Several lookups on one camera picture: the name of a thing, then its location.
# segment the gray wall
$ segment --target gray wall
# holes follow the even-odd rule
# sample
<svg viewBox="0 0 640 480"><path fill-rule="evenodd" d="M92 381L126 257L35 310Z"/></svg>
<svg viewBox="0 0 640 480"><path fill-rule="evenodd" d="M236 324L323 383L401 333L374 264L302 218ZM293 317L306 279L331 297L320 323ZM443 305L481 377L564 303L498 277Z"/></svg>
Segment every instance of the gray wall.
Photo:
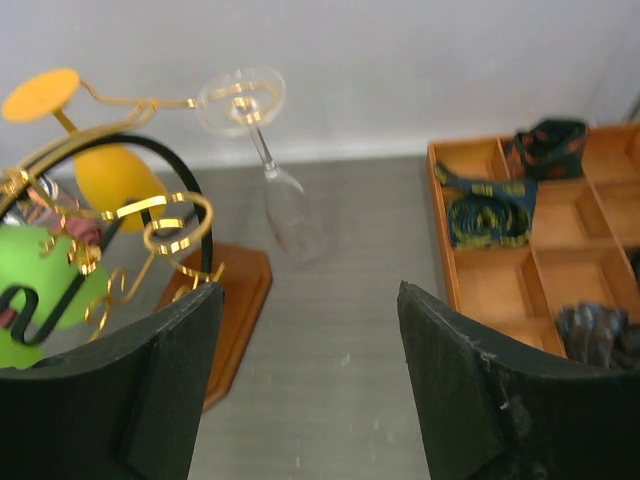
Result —
<svg viewBox="0 0 640 480"><path fill-rule="evenodd" d="M512 130L549 113L597 117L611 105L608 74L640 13L637 0L8 5L0 29L1 97L60 66L77 69L105 94L185 97L217 72L272 64L289 96L265 133L284 160L417 153L436 137ZM627 76L616 81L618 89L628 87ZM69 109L80 126L123 114L87 95ZM256 160L247 138L211 137L193 112L163 112L146 131L192 165ZM61 133L53 119L1 121L0 162L15 164Z"/></svg>

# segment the yellow disc base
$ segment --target yellow disc base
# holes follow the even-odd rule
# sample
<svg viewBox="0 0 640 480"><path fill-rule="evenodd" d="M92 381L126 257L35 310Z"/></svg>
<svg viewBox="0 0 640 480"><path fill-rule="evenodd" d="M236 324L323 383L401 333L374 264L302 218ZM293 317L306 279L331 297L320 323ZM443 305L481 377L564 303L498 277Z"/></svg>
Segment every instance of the yellow disc base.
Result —
<svg viewBox="0 0 640 480"><path fill-rule="evenodd" d="M2 116L12 123L28 123L64 107L80 86L75 70L59 69L40 74L16 88L2 104Z"/></svg>

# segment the wooden board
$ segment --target wooden board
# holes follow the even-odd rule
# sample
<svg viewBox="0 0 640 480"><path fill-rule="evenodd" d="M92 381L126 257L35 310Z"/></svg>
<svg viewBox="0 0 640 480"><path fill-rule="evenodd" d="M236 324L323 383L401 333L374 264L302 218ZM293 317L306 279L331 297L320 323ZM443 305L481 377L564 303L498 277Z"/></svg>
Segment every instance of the wooden board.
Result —
<svg viewBox="0 0 640 480"><path fill-rule="evenodd" d="M213 271L220 262L225 263L220 280L225 292L224 314L203 410L210 408L231 388L272 282L271 267L264 252L216 242ZM186 257L182 264L199 269L200 250ZM157 310L171 302L178 288L190 283L191 280L181 273L173 275Z"/></svg>
<svg viewBox="0 0 640 480"><path fill-rule="evenodd" d="M442 162L469 178L509 178L509 136L436 142L427 170L450 305L523 343L564 356L555 330L563 305L593 301L640 321L640 292L626 251L640 248L640 124L591 130L585 177L539 184L530 244L519 248L456 250L446 208L461 193L442 187Z"/></svg>

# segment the black curved frame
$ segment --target black curved frame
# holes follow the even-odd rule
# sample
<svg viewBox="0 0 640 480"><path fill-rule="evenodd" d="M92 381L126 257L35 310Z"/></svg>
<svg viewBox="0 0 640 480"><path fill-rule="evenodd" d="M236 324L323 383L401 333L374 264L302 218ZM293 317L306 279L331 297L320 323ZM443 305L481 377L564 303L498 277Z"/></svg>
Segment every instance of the black curved frame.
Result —
<svg viewBox="0 0 640 480"><path fill-rule="evenodd" d="M173 171L180 177L180 180L182 180L182 183L185 185L187 190L189 190L190 192L202 194L200 185L198 185L198 182L195 179L193 173L191 172L191 170L189 170L189 167L187 167L187 165L173 150L171 150L170 148L166 147L165 145L151 138L144 137L141 135L128 134L128 133L117 133L114 135L109 135L109 136L102 137L102 138L87 142L85 144L82 144L77 148L73 149L64 157L61 157L60 159L58 159L56 163L51 165L49 168L43 171L40 175L44 175L48 173L50 170L52 170L53 168L55 168L56 166L58 166L68 158L72 157L73 155L77 155L78 153L81 153L85 150L90 150L92 148L100 147L103 145L111 145L111 144L136 145L154 152L158 156L162 157L171 166ZM47 151L42 156L36 158L34 161L32 161L27 165L27 168L32 168L44 156L51 153L51 151L53 150ZM28 185L25 186L22 192L20 192L20 195L16 198L16 200L19 200L26 195L27 188L28 188ZM141 200L141 199L131 199L132 202L135 202L137 200ZM0 211L0 218L4 218L5 214L12 206L13 204L9 205L6 210ZM184 218L184 222L185 224L189 224L191 223L191 220L197 217L198 221L202 223L204 221L205 214L206 213L204 208L202 208L199 205L196 205L194 210ZM141 212L141 216L143 219L143 223L145 225L151 220L151 216L149 215L148 211ZM111 242L111 240L117 233L118 229L122 225L122 221L123 219L113 222L109 226L109 228L105 231L105 234L103 235L100 241L100 248L103 252L106 251L107 247L109 246L109 243ZM210 272L212 268L213 268L213 235L211 230L209 230L202 237L200 271ZM51 312L47 320L45 320L43 325L30 338L25 338L25 333L26 333L27 327L31 323L32 315L35 312L35 309L38 305L38 293L34 289L26 285L12 285L8 287L4 292L2 292L2 294L0 294L0 311L9 307L11 300L16 295L20 294L20 292L24 292L24 295L25 295L25 306L20 312L18 312L15 320L12 322L11 337L16 342L22 343L24 345L38 345L42 343L51 334L51 332L57 325L58 321L60 320L60 317L62 316L64 311L67 309L67 307L69 306L69 304L71 303L75 295L77 294L78 290L84 283L85 278L86 277L81 273L78 273L76 275L76 277L72 280L71 284L69 285L65 293L62 295L62 297L54 307L53 311Z"/></svg>

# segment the wine glass stem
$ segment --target wine glass stem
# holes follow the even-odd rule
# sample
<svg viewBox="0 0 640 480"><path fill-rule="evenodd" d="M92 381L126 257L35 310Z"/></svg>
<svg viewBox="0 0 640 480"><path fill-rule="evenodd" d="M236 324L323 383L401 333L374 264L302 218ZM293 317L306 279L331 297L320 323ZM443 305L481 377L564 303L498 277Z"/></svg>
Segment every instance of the wine glass stem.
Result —
<svg viewBox="0 0 640 480"><path fill-rule="evenodd" d="M256 150L258 150L258 155L260 155L260 160L262 160L262 165L264 165L265 172L271 172L272 170L275 170L277 168L277 165L273 161L273 157L271 156L271 152L269 152L267 143L264 141L264 137L262 136L260 127L250 128L249 135L251 135L251 140L253 140L253 144L256 146Z"/></svg>

